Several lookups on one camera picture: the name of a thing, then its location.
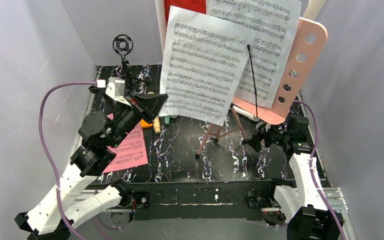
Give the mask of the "pink sheet music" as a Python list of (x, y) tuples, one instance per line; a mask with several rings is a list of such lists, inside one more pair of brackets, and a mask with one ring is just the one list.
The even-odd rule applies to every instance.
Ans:
[(116, 148), (108, 147), (108, 149), (115, 153), (116, 157), (104, 169), (104, 174), (148, 164), (141, 122), (130, 131), (127, 137)]

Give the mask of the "white sheet music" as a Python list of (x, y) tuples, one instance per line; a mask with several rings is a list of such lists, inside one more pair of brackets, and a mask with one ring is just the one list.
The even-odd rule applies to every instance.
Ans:
[(271, 109), (296, 36), (299, 0), (208, 0), (207, 15), (251, 29), (252, 61), (245, 66), (235, 96)]
[(171, 6), (159, 90), (168, 99), (159, 115), (223, 125), (255, 37), (247, 27)]

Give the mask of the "black tripod shock mount stand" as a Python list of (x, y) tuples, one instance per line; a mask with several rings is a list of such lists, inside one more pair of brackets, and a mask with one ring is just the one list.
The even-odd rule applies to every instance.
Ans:
[(121, 78), (125, 80), (126, 88), (129, 90), (134, 90), (136, 85), (139, 83), (143, 83), (146, 86), (149, 86), (151, 82), (149, 80), (138, 78), (133, 76), (129, 67), (129, 61), (126, 60), (127, 55), (129, 55), (133, 48), (134, 43), (131, 37), (126, 34), (117, 35), (112, 41), (112, 48), (116, 54), (118, 54), (121, 58), (121, 66), (122, 66), (122, 75)]

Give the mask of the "red folder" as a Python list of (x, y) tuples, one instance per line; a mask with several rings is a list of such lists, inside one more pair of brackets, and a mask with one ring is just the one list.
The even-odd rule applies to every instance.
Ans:
[(202, 14), (205, 14), (207, 11), (206, 0), (164, 0), (163, 4), (166, 23), (169, 19), (169, 12), (171, 6), (195, 11)]

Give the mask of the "pink music stand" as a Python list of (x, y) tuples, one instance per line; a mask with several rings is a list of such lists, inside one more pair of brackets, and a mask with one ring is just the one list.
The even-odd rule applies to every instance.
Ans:
[(269, 109), (262, 106), (256, 106), (254, 103), (234, 97), (229, 106), (238, 126), (233, 130), (220, 134), (220, 126), (217, 127), (215, 133), (212, 133), (212, 129), (216, 125), (211, 123), (197, 153), (195, 154), (195, 159), (198, 160), (200, 158), (204, 146), (210, 136), (219, 139), (239, 130), (242, 137), (244, 139), (247, 138), (233, 106), (237, 106), (253, 114), (267, 124), (278, 125), (283, 123), (289, 114), (290, 106), (293, 104), (293, 101), (310, 74), (327, 40), (328, 31), (321, 23), (300, 17), (285, 71), (282, 75), (280, 86), (276, 92), (272, 107)]

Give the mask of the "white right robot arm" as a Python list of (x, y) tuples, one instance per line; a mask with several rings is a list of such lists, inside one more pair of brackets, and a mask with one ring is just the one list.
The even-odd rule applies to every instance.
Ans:
[(271, 199), (279, 204), (285, 216), (287, 239), (343, 240), (344, 219), (328, 204), (321, 188), (317, 159), (313, 155), (315, 146), (307, 141), (308, 125), (308, 118), (292, 114), (287, 117), (285, 129), (262, 125), (244, 143), (256, 152), (277, 145), (289, 157), (295, 183), (271, 181)]

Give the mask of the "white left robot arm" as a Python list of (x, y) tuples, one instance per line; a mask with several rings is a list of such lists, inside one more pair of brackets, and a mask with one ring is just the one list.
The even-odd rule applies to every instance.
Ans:
[(75, 228), (104, 210), (129, 205), (134, 190), (122, 179), (104, 190), (76, 202), (77, 197), (94, 182), (115, 159), (114, 149), (141, 122), (153, 121), (168, 95), (136, 94), (128, 91), (123, 103), (116, 104), (113, 117), (93, 111), (78, 131), (83, 142), (72, 154), (64, 173), (57, 176), (54, 187), (32, 210), (21, 212), (15, 222), (29, 232), (30, 240), (66, 240)]

